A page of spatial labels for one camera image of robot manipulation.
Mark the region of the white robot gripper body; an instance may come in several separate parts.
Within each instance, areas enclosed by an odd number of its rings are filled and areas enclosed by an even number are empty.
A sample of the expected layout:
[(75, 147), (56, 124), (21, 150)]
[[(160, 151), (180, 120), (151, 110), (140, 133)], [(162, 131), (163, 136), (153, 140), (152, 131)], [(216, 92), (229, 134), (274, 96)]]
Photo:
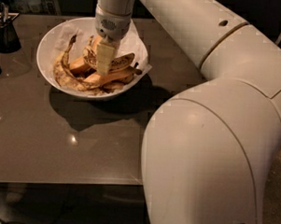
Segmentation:
[(99, 5), (95, 9), (95, 30), (103, 38), (103, 42), (117, 48), (126, 36), (131, 25), (131, 15), (117, 15), (104, 10)]

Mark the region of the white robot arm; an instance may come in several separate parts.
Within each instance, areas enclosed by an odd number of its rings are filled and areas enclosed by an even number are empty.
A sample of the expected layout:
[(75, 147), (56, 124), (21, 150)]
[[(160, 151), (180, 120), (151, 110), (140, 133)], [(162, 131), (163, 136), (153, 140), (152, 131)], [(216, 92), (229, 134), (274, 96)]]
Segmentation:
[(281, 148), (281, 49), (215, 0), (98, 0), (98, 33), (123, 38), (134, 1), (204, 76), (148, 122), (141, 164), (150, 224), (262, 224)]

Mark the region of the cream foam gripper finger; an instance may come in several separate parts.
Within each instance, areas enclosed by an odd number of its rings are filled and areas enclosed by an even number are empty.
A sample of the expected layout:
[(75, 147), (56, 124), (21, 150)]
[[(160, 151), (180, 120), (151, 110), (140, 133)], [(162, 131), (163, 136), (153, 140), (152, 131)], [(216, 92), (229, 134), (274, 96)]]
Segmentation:
[(96, 47), (96, 72), (100, 75), (107, 75), (115, 57), (115, 48), (107, 43), (99, 43)]

